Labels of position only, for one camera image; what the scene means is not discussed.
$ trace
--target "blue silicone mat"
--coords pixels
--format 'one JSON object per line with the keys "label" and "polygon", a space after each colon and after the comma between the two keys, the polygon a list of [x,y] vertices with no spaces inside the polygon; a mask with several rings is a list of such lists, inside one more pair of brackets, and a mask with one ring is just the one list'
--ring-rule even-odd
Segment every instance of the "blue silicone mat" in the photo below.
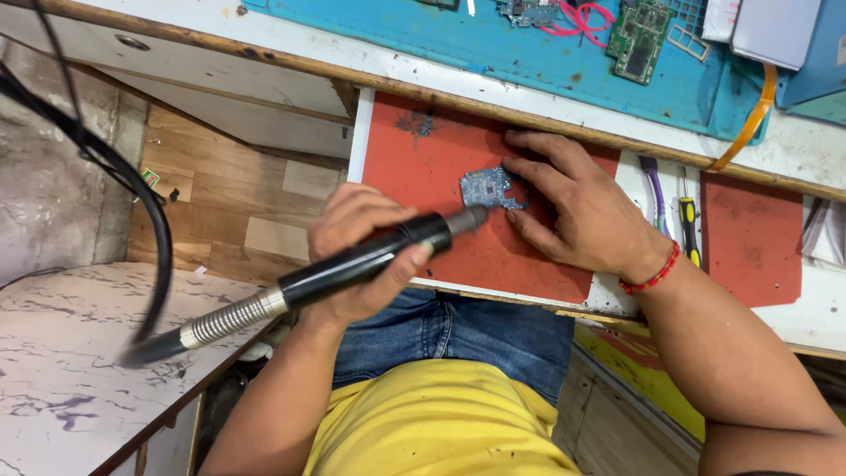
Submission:
{"label": "blue silicone mat", "polygon": [[[724,141],[740,132],[761,96],[763,68],[723,43],[713,42],[702,63],[664,42],[652,81],[642,86],[613,75],[616,59],[582,35],[512,27],[494,0],[475,0],[476,15],[470,16],[466,1],[452,12],[414,0],[242,0],[253,11]],[[619,0],[597,3],[619,14]],[[589,23],[604,21],[595,14]],[[573,27],[563,20],[561,25]],[[670,25],[691,27],[680,15]],[[596,37],[605,43],[610,32]],[[768,120],[769,115],[750,144],[763,140]]]}

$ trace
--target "pink wire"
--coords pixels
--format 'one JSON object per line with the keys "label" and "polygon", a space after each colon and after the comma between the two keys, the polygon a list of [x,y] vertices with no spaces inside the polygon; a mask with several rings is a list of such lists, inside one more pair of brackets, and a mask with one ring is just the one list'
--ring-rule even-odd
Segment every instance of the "pink wire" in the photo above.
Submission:
{"label": "pink wire", "polygon": [[[585,33],[585,36],[587,36],[588,40],[591,40],[593,44],[601,48],[608,47],[606,43],[600,43],[599,40],[597,40],[596,37],[591,34],[592,31],[605,30],[611,23],[614,23],[616,21],[614,19],[614,15],[612,15],[607,8],[596,5],[595,3],[582,3],[580,7],[573,8],[567,4],[566,0],[559,0],[558,6],[561,7],[561,11],[564,13],[564,16],[566,16],[573,23],[576,24],[576,28],[573,28],[572,30],[567,30],[558,26],[558,24],[553,23],[552,28],[549,28],[548,26],[542,26],[540,27],[541,30],[553,36],[571,36],[578,35],[579,33]],[[589,18],[589,13],[591,9],[594,9],[599,12],[605,19],[605,25],[603,27],[594,28],[587,25],[587,20]]]}

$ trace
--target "orange silicone mat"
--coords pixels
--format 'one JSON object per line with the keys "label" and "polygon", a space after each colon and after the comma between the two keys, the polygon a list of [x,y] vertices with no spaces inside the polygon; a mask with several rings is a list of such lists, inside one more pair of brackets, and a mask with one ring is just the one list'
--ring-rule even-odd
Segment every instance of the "orange silicone mat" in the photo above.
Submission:
{"label": "orange silicone mat", "polygon": [[748,307],[795,302],[802,292],[802,195],[701,174],[705,270]]}
{"label": "orange silicone mat", "polygon": [[[528,151],[505,144],[507,129],[492,119],[378,92],[362,181],[422,212],[457,212],[464,206],[459,179],[465,173],[496,167],[506,155],[528,157]],[[618,150],[586,147],[606,172],[616,174]],[[529,195],[526,211],[552,225],[552,205],[537,191]],[[420,277],[582,303],[593,273],[550,261],[520,238],[505,208],[497,207],[478,235],[459,237],[448,256],[433,260]]]}

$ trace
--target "jeans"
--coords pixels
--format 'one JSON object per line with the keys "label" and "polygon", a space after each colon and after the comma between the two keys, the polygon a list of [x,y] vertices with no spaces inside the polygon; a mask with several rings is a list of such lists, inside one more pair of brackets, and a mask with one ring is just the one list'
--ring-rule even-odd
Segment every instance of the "jeans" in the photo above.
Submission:
{"label": "jeans", "polygon": [[377,315],[347,328],[332,389],[416,360],[460,358],[490,363],[554,406],[573,326],[573,318],[540,307],[407,288]]}

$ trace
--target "wooden floor tile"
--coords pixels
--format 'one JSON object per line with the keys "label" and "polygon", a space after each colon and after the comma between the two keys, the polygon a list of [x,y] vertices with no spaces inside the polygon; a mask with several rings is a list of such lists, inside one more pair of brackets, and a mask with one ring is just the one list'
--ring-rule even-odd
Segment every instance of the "wooden floor tile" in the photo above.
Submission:
{"label": "wooden floor tile", "polygon": [[309,259],[305,228],[250,217],[244,246],[298,259]]}
{"label": "wooden floor tile", "polygon": [[191,201],[191,186],[194,183],[194,170],[182,169],[165,163],[156,163],[149,160],[141,161],[141,170],[151,170],[159,176],[159,181],[153,190],[161,196],[168,197],[173,189],[179,191],[177,201]]}
{"label": "wooden floor tile", "polygon": [[144,160],[282,190],[283,158],[161,129],[147,128],[146,138]]}
{"label": "wooden floor tile", "polygon": [[303,268],[308,261],[244,246],[214,241],[211,244],[208,274],[231,280],[269,285],[292,271]]}
{"label": "wooden floor tile", "polygon": [[[173,240],[173,267],[194,271],[209,266],[212,241],[189,235],[171,234]],[[129,229],[126,260],[155,264],[158,260],[156,236],[149,225],[133,223]]]}
{"label": "wooden floor tile", "polygon": [[[223,241],[233,245],[244,244],[250,217],[230,213],[196,203],[168,202],[164,207],[171,233],[190,235],[206,240]],[[152,227],[150,217],[140,202],[135,204],[132,223]]]}
{"label": "wooden floor tile", "polygon": [[288,161],[282,190],[326,200],[338,187],[339,176],[340,172],[337,170]]}
{"label": "wooden floor tile", "polygon": [[174,113],[169,113],[158,106],[150,106],[150,118],[147,120],[147,125],[155,129],[169,130],[170,132],[216,142],[224,146],[236,147],[238,145],[238,142],[232,139],[216,134],[201,125],[194,124]]}
{"label": "wooden floor tile", "polygon": [[692,476],[697,463],[598,379],[585,411],[574,462],[583,474]]}
{"label": "wooden floor tile", "polygon": [[303,227],[308,226],[323,209],[323,200],[310,196],[200,172],[194,176],[191,202]]}
{"label": "wooden floor tile", "polygon": [[569,372],[556,405],[558,422],[552,430],[552,442],[568,455],[575,450],[595,378],[593,371],[570,352]]}

